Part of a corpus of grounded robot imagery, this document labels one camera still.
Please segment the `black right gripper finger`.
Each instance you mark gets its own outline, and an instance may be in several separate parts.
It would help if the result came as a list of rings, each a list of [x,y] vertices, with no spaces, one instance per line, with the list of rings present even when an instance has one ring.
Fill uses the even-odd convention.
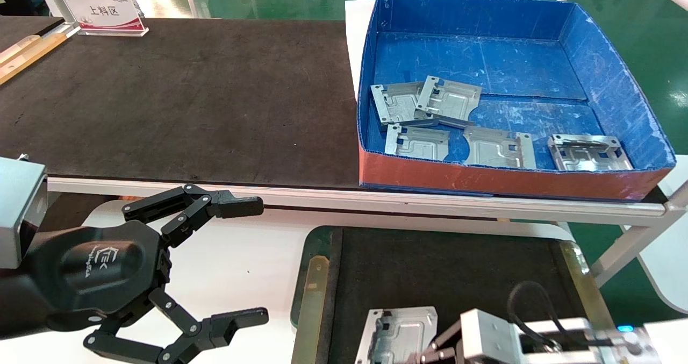
[[[461,320],[438,334],[419,354],[420,363],[464,363]]]

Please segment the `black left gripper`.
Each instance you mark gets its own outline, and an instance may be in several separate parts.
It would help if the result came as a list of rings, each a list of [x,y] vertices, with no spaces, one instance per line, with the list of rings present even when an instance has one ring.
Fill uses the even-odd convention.
[[[27,254],[31,287],[49,331],[77,331],[106,322],[83,340],[98,356],[128,363],[190,363],[201,352],[229,346],[238,330],[264,325],[265,308],[216,313],[199,322],[162,289],[171,269],[167,247],[178,247],[213,218],[260,216],[263,200],[186,184],[123,207],[127,223],[77,227],[42,235]],[[161,236],[148,223],[174,216]],[[180,330],[167,347],[121,339],[153,305]]]

